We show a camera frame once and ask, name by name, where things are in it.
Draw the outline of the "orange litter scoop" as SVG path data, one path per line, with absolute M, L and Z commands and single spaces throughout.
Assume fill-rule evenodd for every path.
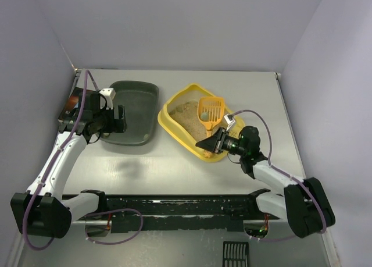
M 225 110 L 225 100 L 222 97 L 202 97 L 198 102 L 198 119 L 206 130 L 206 136 L 212 135 L 213 129 L 220 124 Z M 200 119 L 201 113 L 209 113 L 209 121 L 204 122 Z

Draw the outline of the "green waste clump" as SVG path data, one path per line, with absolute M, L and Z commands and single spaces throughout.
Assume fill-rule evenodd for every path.
M 209 121 L 209 113 L 208 112 L 204 112 L 204 113 L 201 113 L 200 115 L 200 119 L 204 122 L 207 122 Z

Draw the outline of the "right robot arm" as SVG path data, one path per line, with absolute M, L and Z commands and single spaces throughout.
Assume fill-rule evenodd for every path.
M 305 238 L 335 225 L 336 219 L 320 181 L 285 174 L 260 150 L 259 131 L 245 126 L 237 138 L 224 128 L 198 141 L 196 147 L 214 154 L 239 156 L 242 171 L 269 186 L 253 196 L 255 209 L 288 222 L 294 235 Z

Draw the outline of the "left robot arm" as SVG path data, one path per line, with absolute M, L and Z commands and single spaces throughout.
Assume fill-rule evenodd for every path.
M 113 106 L 113 88 L 83 91 L 77 88 L 62 114 L 58 135 L 46 164 L 25 193 L 13 195 L 10 205 L 22 234 L 64 237 L 72 222 L 107 209 L 106 195 L 83 190 L 63 200 L 63 190 L 73 166 L 93 135 L 124 133 L 127 124 L 123 105 Z

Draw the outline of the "beige litter pellets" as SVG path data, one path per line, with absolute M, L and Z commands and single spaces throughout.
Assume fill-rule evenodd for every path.
M 206 138 L 206 130 L 198 119 L 198 102 L 188 101 L 177 105 L 170 111 L 170 117 L 175 120 L 196 142 Z

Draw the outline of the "book with markers cover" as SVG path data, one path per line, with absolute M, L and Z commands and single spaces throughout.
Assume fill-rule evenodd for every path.
M 83 92 L 83 89 L 80 87 L 75 87 L 70 94 L 69 98 L 67 99 L 59 117 L 58 121 L 62 122 L 65 117 L 69 115 L 69 113 L 74 109 L 78 107 L 78 99 L 79 95 Z

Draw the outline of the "dark grey plastic tray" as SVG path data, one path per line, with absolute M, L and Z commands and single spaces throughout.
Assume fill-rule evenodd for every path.
M 127 129 L 103 135 L 101 140 L 116 145 L 141 146 L 152 137 L 158 108 L 159 88 L 143 81 L 121 80 L 110 85 L 116 92 L 114 106 L 123 105 Z

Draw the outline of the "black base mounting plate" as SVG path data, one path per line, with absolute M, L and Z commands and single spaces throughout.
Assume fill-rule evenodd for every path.
M 174 230 L 242 232 L 264 213 L 243 195 L 108 195 L 107 215 L 84 217 L 89 224 L 110 223 L 112 233 Z

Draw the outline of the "black vent grille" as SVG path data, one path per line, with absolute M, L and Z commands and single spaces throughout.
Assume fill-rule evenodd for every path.
M 249 245 L 241 241 L 223 242 L 223 267 L 248 267 Z

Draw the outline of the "aluminium frame rail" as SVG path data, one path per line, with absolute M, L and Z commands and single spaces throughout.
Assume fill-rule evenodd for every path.
M 77 219 L 134 209 L 145 216 L 224 216 L 254 219 L 264 214 L 286 220 L 300 237 L 334 224 L 325 197 L 303 197 L 295 192 L 282 197 L 269 191 L 249 195 L 110 195 L 103 191 L 82 191 L 59 200 L 50 194 L 32 196 L 16 193 L 11 199 L 13 214 L 21 225 L 26 209 L 30 224 L 38 221 L 54 237 L 62 237 L 59 226 L 67 228 Z

